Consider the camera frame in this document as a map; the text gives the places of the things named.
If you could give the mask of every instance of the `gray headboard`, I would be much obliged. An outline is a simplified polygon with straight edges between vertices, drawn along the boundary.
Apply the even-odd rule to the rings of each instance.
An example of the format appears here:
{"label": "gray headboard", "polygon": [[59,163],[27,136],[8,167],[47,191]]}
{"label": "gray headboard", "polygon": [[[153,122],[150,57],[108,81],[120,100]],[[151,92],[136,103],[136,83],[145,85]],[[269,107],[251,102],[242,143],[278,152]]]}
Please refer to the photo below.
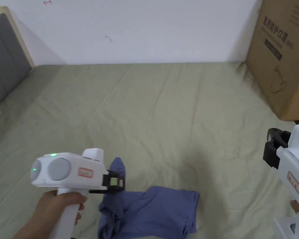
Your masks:
{"label": "gray headboard", "polygon": [[28,75],[31,66],[5,14],[0,14],[0,102]]}

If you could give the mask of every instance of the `wooden bed frame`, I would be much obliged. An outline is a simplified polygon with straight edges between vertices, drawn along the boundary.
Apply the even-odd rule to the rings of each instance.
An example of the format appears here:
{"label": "wooden bed frame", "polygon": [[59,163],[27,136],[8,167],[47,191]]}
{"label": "wooden bed frame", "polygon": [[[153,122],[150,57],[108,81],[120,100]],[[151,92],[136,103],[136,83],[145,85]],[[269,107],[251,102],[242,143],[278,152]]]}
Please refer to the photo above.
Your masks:
{"label": "wooden bed frame", "polygon": [[29,61],[29,64],[30,64],[31,68],[33,68],[35,66],[34,62],[32,60],[32,57],[31,57],[31,55],[30,55],[27,47],[26,47],[25,42],[23,41],[23,38],[22,38],[22,36],[20,34],[20,31],[19,31],[19,29],[18,29],[18,27],[17,27],[17,25],[16,25],[13,17],[12,17],[12,14],[11,14],[9,8],[6,7],[6,6],[0,7],[0,14],[1,13],[4,13],[8,17],[8,20],[9,20],[9,22],[10,22],[10,24],[11,24],[11,26],[12,26],[12,28],[13,28],[16,36],[17,36],[17,38],[18,38],[18,41],[19,41],[19,43],[20,43],[20,45],[21,45],[21,47],[22,47],[22,49],[23,49],[23,51],[24,51],[24,53],[25,53],[25,55],[26,55],[26,57],[27,57],[27,59]]}

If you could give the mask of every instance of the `finger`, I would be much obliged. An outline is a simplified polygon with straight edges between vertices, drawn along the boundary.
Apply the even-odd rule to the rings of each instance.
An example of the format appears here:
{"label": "finger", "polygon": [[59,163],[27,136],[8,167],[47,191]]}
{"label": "finger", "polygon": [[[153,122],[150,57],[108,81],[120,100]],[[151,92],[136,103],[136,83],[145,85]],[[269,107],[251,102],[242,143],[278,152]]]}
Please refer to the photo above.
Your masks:
{"label": "finger", "polygon": [[78,220],[80,220],[81,218],[82,218],[81,214],[78,213],[78,214],[77,214],[77,218],[75,218],[75,220],[78,221]]}
{"label": "finger", "polygon": [[295,211],[295,213],[299,213],[299,203],[296,200],[290,201],[291,208]]}
{"label": "finger", "polygon": [[87,200],[87,197],[82,196],[78,192],[67,192],[66,194],[58,195],[57,198],[64,206],[73,204],[83,204]]}

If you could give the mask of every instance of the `white handheld gripper device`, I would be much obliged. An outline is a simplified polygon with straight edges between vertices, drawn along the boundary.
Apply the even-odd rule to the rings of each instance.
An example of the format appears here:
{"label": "white handheld gripper device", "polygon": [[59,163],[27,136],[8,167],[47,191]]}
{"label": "white handheld gripper device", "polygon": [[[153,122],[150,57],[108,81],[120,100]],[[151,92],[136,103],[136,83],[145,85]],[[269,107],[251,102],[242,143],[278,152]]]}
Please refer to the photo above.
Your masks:
{"label": "white handheld gripper device", "polygon": [[[278,170],[281,181],[299,203],[299,124],[292,133],[269,129],[263,159]],[[273,229],[279,239],[299,239],[299,213],[293,218],[275,218]]]}
{"label": "white handheld gripper device", "polygon": [[[79,192],[115,193],[125,187],[124,177],[106,170],[103,150],[88,148],[83,155],[62,152],[38,158],[31,168],[32,184],[37,187],[57,187],[59,194]],[[70,239],[80,205],[65,208],[49,239]]]}

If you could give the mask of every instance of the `white wall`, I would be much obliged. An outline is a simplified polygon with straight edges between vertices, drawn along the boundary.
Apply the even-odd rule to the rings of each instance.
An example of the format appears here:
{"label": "white wall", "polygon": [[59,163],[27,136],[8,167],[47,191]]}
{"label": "white wall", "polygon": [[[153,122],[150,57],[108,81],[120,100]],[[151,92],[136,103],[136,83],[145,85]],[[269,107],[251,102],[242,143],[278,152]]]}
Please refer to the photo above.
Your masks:
{"label": "white wall", "polygon": [[36,65],[244,61],[261,0],[0,0]]}

